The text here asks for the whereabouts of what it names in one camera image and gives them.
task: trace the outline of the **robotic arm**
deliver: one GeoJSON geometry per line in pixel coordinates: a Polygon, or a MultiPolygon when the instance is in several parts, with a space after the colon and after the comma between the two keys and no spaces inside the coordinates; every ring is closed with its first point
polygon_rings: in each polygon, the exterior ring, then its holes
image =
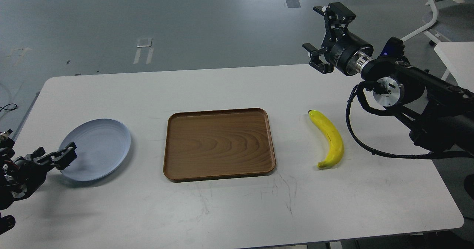
{"type": "MultiPolygon", "coordinates": [[[[3,174],[0,177],[0,210],[7,209],[16,200],[30,197],[46,180],[46,174],[53,168],[63,170],[76,159],[76,144],[71,142],[64,149],[47,155],[42,147],[25,157],[14,156],[15,142],[8,137],[12,130],[0,134],[0,165],[3,174]]],[[[15,226],[12,215],[1,217],[0,234],[15,226]]]]}
{"type": "Polygon", "coordinates": [[[372,45],[351,33],[347,26],[356,15],[341,3],[314,7],[325,19],[326,35],[321,49],[303,44],[310,55],[310,66],[323,74],[337,67],[344,75],[361,74],[364,82],[354,87],[347,104],[346,121],[349,132],[364,149],[374,155],[394,158],[474,158],[474,95],[469,90],[447,83],[410,64],[404,55],[403,41],[390,38],[380,56],[372,58],[372,45]],[[320,60],[324,55],[326,62],[320,60]],[[363,89],[373,92],[384,108],[369,106],[363,89]],[[425,89],[428,105],[421,114],[404,105],[420,98],[425,89]],[[378,116],[394,116],[410,129],[413,144],[432,151],[427,155],[400,156],[384,153],[362,143],[352,131],[349,114],[357,96],[364,110],[378,116]],[[445,152],[457,145],[464,152],[445,152]]]}

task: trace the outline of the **tray rim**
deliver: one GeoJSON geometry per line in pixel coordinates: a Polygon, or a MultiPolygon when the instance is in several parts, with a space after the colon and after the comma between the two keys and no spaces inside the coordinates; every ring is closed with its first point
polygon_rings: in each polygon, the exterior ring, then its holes
{"type": "Polygon", "coordinates": [[[203,181],[203,180],[213,180],[213,179],[227,179],[227,178],[241,178],[241,177],[251,177],[251,176],[261,176],[261,175],[266,175],[272,171],[274,171],[276,167],[276,157],[275,157],[275,151],[273,147],[273,140],[271,139],[271,131],[270,131],[270,122],[268,119],[268,114],[265,110],[259,108],[259,107],[253,107],[253,108],[243,108],[243,109],[224,109],[224,110],[208,110],[208,111],[191,111],[191,112],[178,112],[172,114],[169,119],[168,119],[168,124],[167,124],[167,129],[166,129],[166,144],[164,146],[164,161],[163,161],[163,174],[166,178],[173,182],[189,182],[189,181],[203,181]],[[189,177],[189,178],[175,178],[166,172],[166,164],[167,164],[167,153],[168,153],[168,146],[169,146],[169,135],[170,135],[170,125],[173,119],[176,119],[177,117],[183,117],[183,116],[192,116],[194,115],[200,115],[200,114],[232,114],[232,113],[239,113],[239,112],[259,112],[263,115],[265,125],[266,125],[266,130],[267,130],[267,135],[268,135],[268,141],[270,145],[270,155],[271,155],[271,167],[268,170],[261,171],[261,172],[249,172],[249,173],[241,173],[239,175],[215,175],[215,176],[205,176],[205,177],[189,177]]]}

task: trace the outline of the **wooden tray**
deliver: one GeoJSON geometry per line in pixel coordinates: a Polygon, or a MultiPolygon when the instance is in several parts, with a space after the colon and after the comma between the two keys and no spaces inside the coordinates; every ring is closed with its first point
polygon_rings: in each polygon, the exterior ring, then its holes
{"type": "Polygon", "coordinates": [[[264,175],[275,165],[263,109],[176,113],[168,119],[163,173],[172,181],[264,175]]]}

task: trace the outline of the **black cable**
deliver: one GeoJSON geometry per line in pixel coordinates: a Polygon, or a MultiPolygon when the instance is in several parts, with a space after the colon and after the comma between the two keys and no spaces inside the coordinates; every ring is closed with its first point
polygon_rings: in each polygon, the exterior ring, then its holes
{"type": "Polygon", "coordinates": [[[385,89],[381,89],[381,86],[378,82],[360,82],[358,87],[355,88],[354,94],[357,95],[357,100],[359,100],[362,108],[369,112],[370,114],[376,114],[381,117],[393,116],[391,111],[379,110],[371,107],[365,98],[364,89],[376,90],[377,92],[386,92],[385,89]]]}
{"type": "Polygon", "coordinates": [[[346,107],[346,124],[347,128],[349,129],[349,133],[351,134],[352,138],[359,144],[362,148],[372,153],[372,155],[384,156],[389,158],[405,158],[405,159],[443,159],[443,158],[456,158],[456,157],[468,157],[474,158],[467,152],[441,152],[441,153],[427,153],[424,155],[396,155],[394,153],[387,153],[383,151],[379,151],[375,148],[372,148],[362,141],[360,141],[357,136],[354,134],[352,130],[351,121],[350,121],[350,113],[351,113],[351,103],[354,100],[354,97],[357,95],[358,90],[363,90],[364,88],[361,85],[365,85],[364,82],[357,84],[352,89],[351,95],[349,96],[349,100],[347,100],[347,107],[346,107]]]}
{"type": "Polygon", "coordinates": [[[13,110],[15,110],[15,109],[17,109],[17,108],[18,108],[18,105],[17,105],[17,104],[10,103],[10,104],[7,104],[7,105],[4,105],[4,106],[0,107],[0,112],[1,112],[2,110],[13,111],[13,110]],[[5,107],[11,106],[11,105],[14,105],[15,107],[14,107],[14,108],[5,108],[5,107]]]}

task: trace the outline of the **blue plate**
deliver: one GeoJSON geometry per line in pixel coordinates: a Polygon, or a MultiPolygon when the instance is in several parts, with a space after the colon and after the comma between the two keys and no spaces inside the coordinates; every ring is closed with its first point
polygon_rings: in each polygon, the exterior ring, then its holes
{"type": "Polygon", "coordinates": [[[86,182],[103,178],[122,163],[131,144],[127,127],[113,119],[95,119],[71,131],[59,149],[75,142],[77,158],[61,173],[86,182]]]}

